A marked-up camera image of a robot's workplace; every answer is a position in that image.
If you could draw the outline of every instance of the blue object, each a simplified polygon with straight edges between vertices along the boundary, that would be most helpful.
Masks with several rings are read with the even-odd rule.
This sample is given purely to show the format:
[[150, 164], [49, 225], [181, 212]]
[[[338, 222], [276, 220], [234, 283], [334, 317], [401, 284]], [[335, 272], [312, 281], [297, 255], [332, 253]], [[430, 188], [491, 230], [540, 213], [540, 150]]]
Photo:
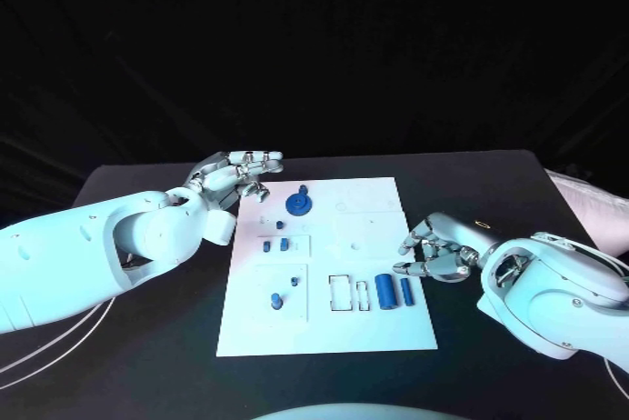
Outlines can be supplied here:
[[394, 279], [391, 278], [391, 275], [387, 273], [377, 276], [377, 291], [378, 291], [380, 309], [397, 308]]
[[273, 309], [276, 309], [276, 310], [280, 309], [283, 305], [284, 305], [284, 303], [282, 302], [282, 297], [279, 296], [277, 293], [274, 293], [271, 295], [271, 307], [273, 307]]
[[286, 210], [292, 215], [306, 215], [312, 208], [312, 199], [308, 196], [308, 188], [305, 185], [299, 186], [299, 193], [286, 199]]
[[414, 306], [416, 302], [413, 301], [413, 294], [410, 293], [410, 281], [406, 277], [400, 279], [400, 284], [403, 285], [404, 303], [407, 306]]

